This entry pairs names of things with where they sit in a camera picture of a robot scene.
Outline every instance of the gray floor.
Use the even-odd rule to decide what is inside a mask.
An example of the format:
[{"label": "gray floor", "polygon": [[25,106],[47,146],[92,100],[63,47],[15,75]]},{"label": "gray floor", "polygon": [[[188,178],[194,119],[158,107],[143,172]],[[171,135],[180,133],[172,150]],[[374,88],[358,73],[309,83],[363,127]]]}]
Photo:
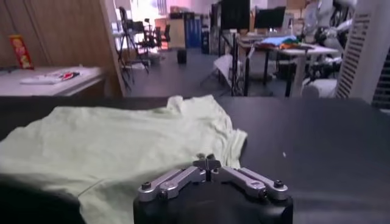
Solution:
[{"label": "gray floor", "polygon": [[[129,97],[230,95],[228,85],[223,80],[219,82],[215,75],[200,84],[213,72],[213,62],[217,56],[201,54],[200,49],[189,49],[187,64],[178,65],[176,51],[162,54],[165,59],[159,65],[153,65],[149,74],[145,70],[132,70],[135,83],[131,84],[132,91],[127,94]],[[267,86],[267,90],[277,97],[284,96],[285,88],[285,82],[280,80],[273,80]],[[263,85],[251,81],[249,95],[264,96]]]}]

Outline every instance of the vent grille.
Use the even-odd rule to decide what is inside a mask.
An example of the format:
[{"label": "vent grille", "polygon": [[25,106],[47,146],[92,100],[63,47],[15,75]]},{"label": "vent grille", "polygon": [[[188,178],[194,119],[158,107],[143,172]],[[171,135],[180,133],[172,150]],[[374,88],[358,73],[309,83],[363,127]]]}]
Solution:
[{"label": "vent grille", "polygon": [[372,105],[380,109],[390,110],[390,49],[383,64],[377,89],[372,99]]},{"label": "vent grille", "polygon": [[338,83],[337,98],[348,98],[351,92],[356,70],[358,69],[360,54],[363,50],[366,35],[371,20],[371,15],[367,13],[355,14],[354,24],[349,36],[348,48],[345,51],[341,77]]}]

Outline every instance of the white table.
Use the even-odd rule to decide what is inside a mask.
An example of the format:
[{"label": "white table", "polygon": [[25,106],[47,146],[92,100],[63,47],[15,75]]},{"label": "white table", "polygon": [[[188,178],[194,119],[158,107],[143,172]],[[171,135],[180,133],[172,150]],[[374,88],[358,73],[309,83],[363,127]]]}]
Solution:
[{"label": "white table", "polygon": [[294,83],[292,84],[292,92],[291,97],[300,97],[302,93],[302,85],[303,80],[305,78],[305,67],[306,67],[306,61],[307,56],[315,56],[315,55],[335,55],[339,54],[339,51],[327,47],[321,47],[317,45],[311,45],[311,44],[301,44],[302,46],[309,46],[313,49],[304,51],[300,49],[285,49],[285,50],[276,50],[277,52],[289,55],[289,56],[296,56],[297,60],[297,68],[294,78]]},{"label": "white table", "polygon": [[[239,46],[241,46],[243,49],[245,49],[248,53],[250,48],[252,47],[252,43],[245,42],[244,40],[252,40],[253,41],[261,41],[264,39],[263,36],[255,36],[255,37],[239,37],[237,40],[237,43]],[[303,80],[305,78],[305,66],[306,66],[306,59],[307,56],[315,56],[315,55],[336,55],[340,54],[339,51],[327,47],[322,47],[318,45],[312,45],[312,44],[301,44],[301,46],[308,46],[312,47],[313,49],[310,50],[301,50],[301,49],[277,49],[277,48],[264,48],[263,50],[266,51],[266,64],[264,66],[264,80],[263,83],[264,85],[267,83],[266,81],[266,74],[268,70],[268,55],[270,51],[277,51],[281,54],[284,55],[289,55],[289,56],[296,56],[296,63],[297,63],[297,68],[296,68],[296,74],[294,78],[294,83],[292,85],[292,93],[289,94],[291,97],[300,97],[302,93],[302,85],[303,85]],[[244,89],[244,95],[247,96],[247,89],[248,89],[248,82],[247,79],[249,77],[249,72],[246,72],[246,87]]]},{"label": "white table", "polygon": [[71,67],[80,76],[53,85],[25,85],[21,79],[67,68],[35,68],[35,70],[15,70],[0,72],[0,96],[72,96],[104,80],[101,68]]}]

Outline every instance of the white air conditioner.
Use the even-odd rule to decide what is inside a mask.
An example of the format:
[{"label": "white air conditioner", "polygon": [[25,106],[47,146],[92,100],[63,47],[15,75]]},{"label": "white air conditioner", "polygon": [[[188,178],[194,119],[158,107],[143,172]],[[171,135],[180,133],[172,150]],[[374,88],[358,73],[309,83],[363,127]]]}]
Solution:
[{"label": "white air conditioner", "polygon": [[390,110],[390,0],[360,0],[344,51],[337,98]]}]

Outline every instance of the chair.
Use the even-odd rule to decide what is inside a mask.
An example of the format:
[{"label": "chair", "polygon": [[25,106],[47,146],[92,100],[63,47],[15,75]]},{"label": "chair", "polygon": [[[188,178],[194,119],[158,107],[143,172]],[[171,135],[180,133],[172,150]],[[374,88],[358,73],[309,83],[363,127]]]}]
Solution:
[{"label": "chair", "polygon": [[157,46],[161,48],[162,42],[171,42],[171,36],[169,36],[169,31],[171,29],[171,25],[166,25],[164,34],[161,34],[161,27],[156,27],[155,28],[155,34],[156,34],[156,42]]},{"label": "chair", "polygon": [[119,12],[121,15],[121,22],[122,22],[124,36],[121,38],[121,43],[120,43],[121,48],[118,52],[118,61],[121,62],[123,68],[125,69],[126,63],[122,59],[122,49],[123,49],[123,42],[126,40],[127,47],[130,48],[130,45],[131,45],[135,49],[136,57],[138,58],[137,60],[132,60],[130,63],[133,64],[133,63],[141,62],[144,65],[146,72],[149,73],[149,70],[147,68],[147,65],[149,65],[149,63],[147,63],[146,60],[142,59],[140,53],[138,52],[137,44],[134,43],[134,41],[133,41],[133,35],[135,32],[138,32],[140,30],[144,33],[143,23],[142,22],[133,22],[131,19],[127,19],[127,13],[126,13],[126,10],[124,9],[124,7],[119,7]]},{"label": "chair", "polygon": [[164,38],[161,39],[162,42],[171,42],[171,36],[169,36],[169,30],[171,29],[171,25],[170,24],[167,24],[166,27],[165,27],[165,30],[164,30]]}]

